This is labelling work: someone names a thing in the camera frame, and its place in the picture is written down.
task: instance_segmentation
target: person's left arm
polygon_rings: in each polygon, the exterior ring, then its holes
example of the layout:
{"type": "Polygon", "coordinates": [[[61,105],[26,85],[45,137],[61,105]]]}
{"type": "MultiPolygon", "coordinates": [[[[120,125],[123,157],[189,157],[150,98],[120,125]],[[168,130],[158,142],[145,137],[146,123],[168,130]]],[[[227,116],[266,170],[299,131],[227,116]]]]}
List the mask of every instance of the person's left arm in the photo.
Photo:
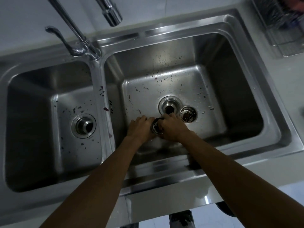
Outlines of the person's left arm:
{"type": "Polygon", "coordinates": [[[154,118],[132,120],[120,146],[47,218],[40,228],[98,227],[107,225],[123,180],[138,148],[153,138],[154,118]]]}

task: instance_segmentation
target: forearm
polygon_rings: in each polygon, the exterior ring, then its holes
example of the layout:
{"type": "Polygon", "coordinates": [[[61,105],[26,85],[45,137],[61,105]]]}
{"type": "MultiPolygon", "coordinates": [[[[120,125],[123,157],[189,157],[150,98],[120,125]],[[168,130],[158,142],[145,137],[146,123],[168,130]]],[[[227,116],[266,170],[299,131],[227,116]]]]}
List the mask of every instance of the forearm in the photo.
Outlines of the forearm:
{"type": "Polygon", "coordinates": [[[105,227],[140,145],[137,140],[126,137],[41,227],[105,227]]]}
{"type": "Polygon", "coordinates": [[[304,227],[304,207],[193,132],[181,143],[245,227],[304,227]]]}

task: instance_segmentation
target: person's left hand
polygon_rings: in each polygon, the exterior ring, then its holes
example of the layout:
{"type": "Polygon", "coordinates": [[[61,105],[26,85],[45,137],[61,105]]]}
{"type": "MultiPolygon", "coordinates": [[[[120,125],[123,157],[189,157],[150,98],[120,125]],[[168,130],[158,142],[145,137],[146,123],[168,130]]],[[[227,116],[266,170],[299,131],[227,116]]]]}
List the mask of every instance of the person's left hand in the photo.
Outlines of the person's left hand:
{"type": "Polygon", "coordinates": [[[135,121],[132,120],[129,125],[127,136],[137,139],[141,144],[154,138],[155,134],[150,130],[154,119],[155,118],[153,117],[147,119],[147,117],[143,115],[142,117],[138,117],[135,121]]]}

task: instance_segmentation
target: stainless steel sink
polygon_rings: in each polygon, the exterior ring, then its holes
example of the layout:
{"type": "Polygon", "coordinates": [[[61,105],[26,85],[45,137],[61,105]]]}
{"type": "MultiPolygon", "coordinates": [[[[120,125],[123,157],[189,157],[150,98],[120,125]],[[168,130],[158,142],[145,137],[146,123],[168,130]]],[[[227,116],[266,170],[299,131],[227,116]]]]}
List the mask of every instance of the stainless steel sink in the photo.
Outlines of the stainless steel sink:
{"type": "MultiPolygon", "coordinates": [[[[141,115],[182,110],[191,130],[242,165],[304,149],[236,10],[97,43],[99,61],[63,45],[0,58],[0,224],[62,201],[141,115]]],[[[120,195],[199,177],[180,144],[156,138],[135,154],[120,195]]]]}
{"type": "MultiPolygon", "coordinates": [[[[175,113],[192,106],[189,129],[215,146],[257,136],[263,119],[228,40],[211,33],[149,45],[111,55],[105,63],[116,145],[132,119],[160,117],[162,99],[175,113]]],[[[156,138],[142,146],[132,164],[186,154],[180,145],[156,138]]]]}
{"type": "Polygon", "coordinates": [[[101,149],[96,122],[86,125],[89,137],[72,133],[77,129],[73,120],[85,115],[97,117],[86,63],[71,62],[14,76],[7,95],[8,187],[17,192],[33,190],[88,175],[98,166],[101,149]]]}

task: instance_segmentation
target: person's right arm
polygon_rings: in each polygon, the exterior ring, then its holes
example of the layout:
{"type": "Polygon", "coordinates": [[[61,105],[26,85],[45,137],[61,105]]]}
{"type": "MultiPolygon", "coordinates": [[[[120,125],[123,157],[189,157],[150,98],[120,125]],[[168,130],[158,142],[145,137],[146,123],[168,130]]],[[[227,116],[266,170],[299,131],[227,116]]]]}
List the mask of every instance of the person's right arm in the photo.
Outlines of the person's right arm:
{"type": "Polygon", "coordinates": [[[200,139],[175,114],[163,117],[162,138],[188,150],[245,227],[304,227],[301,204],[200,139]]]}

